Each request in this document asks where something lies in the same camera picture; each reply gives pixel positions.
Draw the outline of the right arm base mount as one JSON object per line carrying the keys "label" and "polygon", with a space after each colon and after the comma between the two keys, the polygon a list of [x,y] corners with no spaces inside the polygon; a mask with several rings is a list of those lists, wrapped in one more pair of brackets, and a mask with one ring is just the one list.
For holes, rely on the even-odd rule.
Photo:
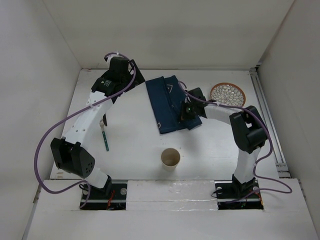
{"label": "right arm base mount", "polygon": [[211,196],[217,199],[218,210],[263,210],[260,193],[255,192],[259,187],[254,180],[244,189],[232,180],[218,180],[214,182],[215,190]]}

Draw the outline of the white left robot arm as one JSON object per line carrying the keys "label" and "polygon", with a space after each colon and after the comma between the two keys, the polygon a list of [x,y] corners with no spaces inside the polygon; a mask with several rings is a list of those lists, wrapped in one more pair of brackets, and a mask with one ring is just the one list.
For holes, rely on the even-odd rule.
{"label": "white left robot arm", "polygon": [[56,167],[87,181],[100,198],[111,194],[112,179],[96,166],[94,157],[88,152],[91,136],[117,98],[143,82],[145,79],[133,59],[112,57],[109,69],[91,87],[86,102],[88,109],[79,114],[61,139],[51,141]]}

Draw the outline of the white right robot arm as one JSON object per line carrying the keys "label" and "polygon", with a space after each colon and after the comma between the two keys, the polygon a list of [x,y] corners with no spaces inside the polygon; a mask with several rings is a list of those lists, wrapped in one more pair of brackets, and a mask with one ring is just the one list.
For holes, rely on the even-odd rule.
{"label": "white right robot arm", "polygon": [[215,100],[206,100],[200,88],[185,90],[185,100],[181,102],[182,121],[195,117],[214,119],[230,125],[233,139],[238,147],[237,165],[232,174],[231,182],[216,190],[218,198],[240,198],[257,186],[254,169],[258,156],[269,132],[262,121],[256,107],[250,105],[228,106]]}

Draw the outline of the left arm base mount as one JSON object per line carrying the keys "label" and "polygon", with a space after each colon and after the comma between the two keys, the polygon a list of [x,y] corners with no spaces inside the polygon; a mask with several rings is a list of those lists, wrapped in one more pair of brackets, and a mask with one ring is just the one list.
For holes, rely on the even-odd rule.
{"label": "left arm base mount", "polygon": [[127,180],[115,180],[111,184],[108,194],[95,187],[91,187],[88,194],[88,186],[80,185],[82,195],[79,208],[85,211],[122,211],[127,204]]}

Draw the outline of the blue cloth placemat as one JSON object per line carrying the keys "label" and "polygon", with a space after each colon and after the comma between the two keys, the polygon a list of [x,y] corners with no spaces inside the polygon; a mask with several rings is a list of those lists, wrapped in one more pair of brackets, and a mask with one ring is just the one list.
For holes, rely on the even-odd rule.
{"label": "blue cloth placemat", "polygon": [[192,130],[202,124],[198,116],[191,120],[181,120],[182,102],[186,95],[175,75],[151,79],[145,85],[161,135],[183,129]]}

